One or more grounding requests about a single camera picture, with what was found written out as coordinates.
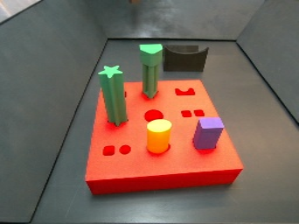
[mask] orange cylinder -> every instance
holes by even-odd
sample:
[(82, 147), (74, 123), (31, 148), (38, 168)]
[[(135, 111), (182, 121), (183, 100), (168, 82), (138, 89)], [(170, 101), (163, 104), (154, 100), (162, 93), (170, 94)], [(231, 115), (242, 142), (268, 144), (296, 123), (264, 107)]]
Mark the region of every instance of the orange cylinder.
[(147, 149), (152, 153), (163, 153), (168, 149), (172, 123), (164, 119), (152, 120), (147, 124)]

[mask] red board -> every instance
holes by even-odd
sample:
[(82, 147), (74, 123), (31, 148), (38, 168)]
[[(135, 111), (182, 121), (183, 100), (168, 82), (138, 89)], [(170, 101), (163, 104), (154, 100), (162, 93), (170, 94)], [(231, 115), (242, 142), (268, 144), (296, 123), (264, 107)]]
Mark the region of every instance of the red board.
[[(158, 89), (150, 100), (142, 93), (142, 82), (126, 83), (128, 122), (119, 127), (108, 123), (100, 93), (86, 176), (94, 194), (230, 184), (243, 170), (226, 129), (214, 150), (194, 149), (199, 117), (219, 116), (202, 82), (159, 81)], [(146, 148), (150, 110), (172, 122), (171, 148), (160, 155)]]

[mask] purple block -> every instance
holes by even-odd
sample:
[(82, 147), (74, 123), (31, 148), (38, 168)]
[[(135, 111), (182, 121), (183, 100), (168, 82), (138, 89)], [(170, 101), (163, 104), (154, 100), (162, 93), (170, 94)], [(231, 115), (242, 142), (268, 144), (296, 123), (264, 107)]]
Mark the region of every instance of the purple block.
[(215, 149), (223, 128), (219, 117), (200, 118), (192, 139), (196, 150)]

